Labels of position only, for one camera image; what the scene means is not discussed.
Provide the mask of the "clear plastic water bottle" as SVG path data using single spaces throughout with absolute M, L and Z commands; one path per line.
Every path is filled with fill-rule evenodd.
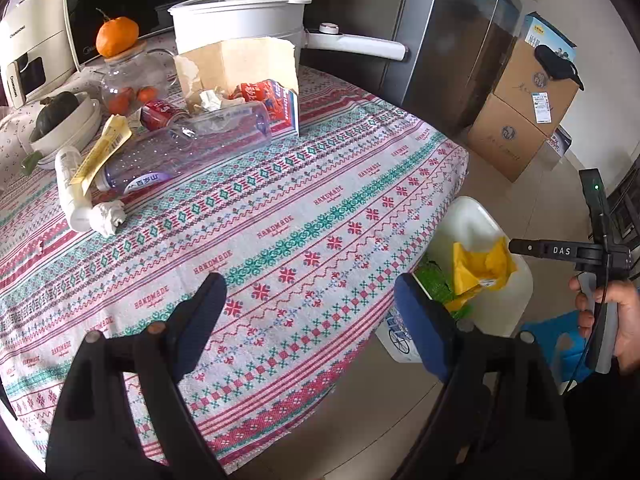
M 271 141 L 269 114 L 248 102 L 183 117 L 132 136 L 98 171 L 93 183 L 119 195 L 264 148 Z

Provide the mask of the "lower cardboard box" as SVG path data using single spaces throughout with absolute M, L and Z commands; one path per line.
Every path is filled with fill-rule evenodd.
M 492 93 L 468 132 L 468 144 L 511 182 L 526 169 L 546 136 Z

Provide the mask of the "torn brown paper carton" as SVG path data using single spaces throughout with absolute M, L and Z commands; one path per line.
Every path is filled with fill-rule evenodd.
M 267 107 L 273 139 L 299 136 L 295 47 L 273 37 L 228 39 L 174 57 L 184 99 L 192 92 L 227 90 L 232 99 Z

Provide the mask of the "red soda can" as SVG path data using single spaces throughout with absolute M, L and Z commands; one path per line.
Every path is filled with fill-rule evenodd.
M 164 100 L 152 100 L 140 108 L 141 123 L 150 131 L 160 130 L 188 117 L 185 110 Z

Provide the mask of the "white squeeze tube bottle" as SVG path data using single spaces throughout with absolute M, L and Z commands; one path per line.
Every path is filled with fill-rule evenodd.
M 79 184 L 72 180 L 82 162 L 80 151 L 73 145 L 60 148 L 55 154 L 54 169 L 58 185 L 58 202 L 68 227 L 75 232 L 91 230 L 92 203 Z

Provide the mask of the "white stacked bowls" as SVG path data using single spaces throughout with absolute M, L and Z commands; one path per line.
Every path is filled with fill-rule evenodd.
M 21 163 L 23 174 L 31 174 L 37 166 L 52 169 L 55 154 L 60 148 L 73 145 L 81 152 L 96 135 L 102 120 L 100 101 L 88 92 L 74 95 L 78 97 L 79 106 L 56 128 L 36 142 L 29 141 L 32 131 L 29 133 L 29 152 Z

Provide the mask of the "floral cloth cover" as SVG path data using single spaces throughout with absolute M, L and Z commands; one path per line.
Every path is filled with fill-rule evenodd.
M 91 67 L 85 68 L 80 73 L 71 76 L 66 84 L 58 88 L 48 96 L 55 96 L 58 92 L 70 91 L 73 93 L 88 92 L 90 96 L 98 99 L 101 103 L 102 120 L 100 128 L 107 120 L 105 107 L 101 99 L 100 80 L 103 76 L 102 70 L 93 70 Z M 30 104 L 26 104 L 19 110 L 14 110 L 6 106 L 1 107 L 1 191 L 9 188 L 9 184 L 15 180 L 22 172 L 21 163 L 29 152 L 27 137 L 34 128 L 36 117 L 42 105 L 41 98 Z

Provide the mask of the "yellow snack packet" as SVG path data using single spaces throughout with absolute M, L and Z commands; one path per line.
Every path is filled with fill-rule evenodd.
M 77 168 L 70 183 L 78 186 L 81 194 L 86 195 L 99 170 L 131 136 L 132 132 L 125 116 L 112 115 L 108 118 L 99 139 Z

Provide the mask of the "dark green squash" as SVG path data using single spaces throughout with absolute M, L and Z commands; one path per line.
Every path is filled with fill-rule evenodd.
M 36 142 L 46 136 L 65 120 L 79 106 L 78 97 L 72 92 L 63 91 L 53 98 L 45 98 L 41 101 L 43 108 L 40 110 L 34 130 L 29 141 Z

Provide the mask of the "white air fryer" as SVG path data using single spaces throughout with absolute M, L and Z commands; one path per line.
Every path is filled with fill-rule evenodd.
M 63 0 L 22 0 L 1 21 L 1 79 L 20 108 L 58 88 L 76 70 Z

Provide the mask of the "white trash bin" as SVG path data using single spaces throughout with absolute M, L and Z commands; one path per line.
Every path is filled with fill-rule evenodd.
M 510 254 L 506 234 L 468 196 L 452 202 L 413 274 L 455 320 L 489 335 L 511 335 L 533 295 L 527 263 Z

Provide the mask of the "black item on box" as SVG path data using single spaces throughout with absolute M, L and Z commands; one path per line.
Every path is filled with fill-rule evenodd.
M 574 81 L 580 90 L 585 90 L 576 65 L 568 58 L 562 58 L 562 56 L 557 55 L 545 44 L 540 44 L 534 49 L 534 57 L 550 79 L 568 79 Z

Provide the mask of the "patterned woven tablecloth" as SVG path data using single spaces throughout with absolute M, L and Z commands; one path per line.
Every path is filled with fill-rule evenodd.
M 1 191 L 1 379 L 31 458 L 86 333 L 140 333 L 208 274 L 228 297 L 180 391 L 225 470 L 303 422 L 371 337 L 469 155 L 344 80 L 298 80 L 297 138 L 127 196 L 109 238 L 68 227 L 51 170 Z

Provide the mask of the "yellow wrapper in bin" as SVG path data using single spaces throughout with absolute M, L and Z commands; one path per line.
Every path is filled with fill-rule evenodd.
M 495 241 L 489 252 L 470 252 L 455 242 L 452 245 L 454 298 L 445 304 L 446 309 L 454 314 L 483 290 L 505 288 L 517 270 L 504 236 Z

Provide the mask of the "white tissue ball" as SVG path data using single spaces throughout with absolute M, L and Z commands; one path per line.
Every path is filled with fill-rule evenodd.
M 120 200 L 96 204 L 89 212 L 90 228 L 104 238 L 114 236 L 125 220 L 124 203 Z

